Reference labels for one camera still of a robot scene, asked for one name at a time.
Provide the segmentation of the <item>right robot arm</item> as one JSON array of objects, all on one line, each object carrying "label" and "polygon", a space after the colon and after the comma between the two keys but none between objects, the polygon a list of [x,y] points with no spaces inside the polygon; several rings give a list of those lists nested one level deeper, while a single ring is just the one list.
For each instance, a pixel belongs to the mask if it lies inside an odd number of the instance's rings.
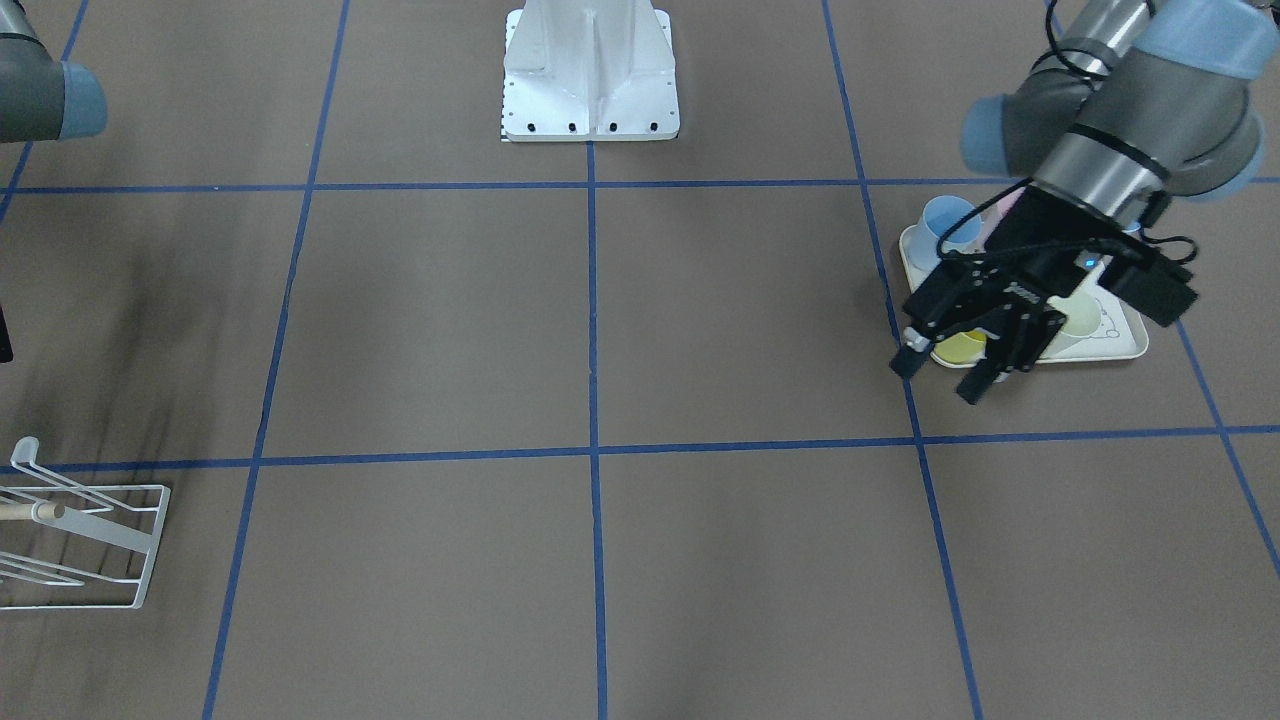
[{"label": "right robot arm", "polygon": [[18,1],[1,3],[1,142],[101,135],[108,100],[88,68],[52,58]]}]

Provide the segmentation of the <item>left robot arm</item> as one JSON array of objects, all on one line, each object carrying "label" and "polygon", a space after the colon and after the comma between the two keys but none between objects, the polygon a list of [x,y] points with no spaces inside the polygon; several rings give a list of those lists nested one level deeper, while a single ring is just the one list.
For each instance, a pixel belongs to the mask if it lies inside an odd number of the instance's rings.
[{"label": "left robot arm", "polygon": [[1033,369],[1068,324],[1051,299],[1091,274],[1153,323],[1178,322],[1198,297],[1190,260],[1148,228],[1176,199],[1236,192],[1265,159],[1251,86],[1277,55],[1275,1],[1089,1],[1064,35],[1053,14],[1018,91],[978,100],[963,127],[966,167],[1012,178],[1012,205],[977,251],[959,233],[983,206],[934,237],[890,364],[911,379],[979,331],[986,348],[956,388],[969,404]]}]

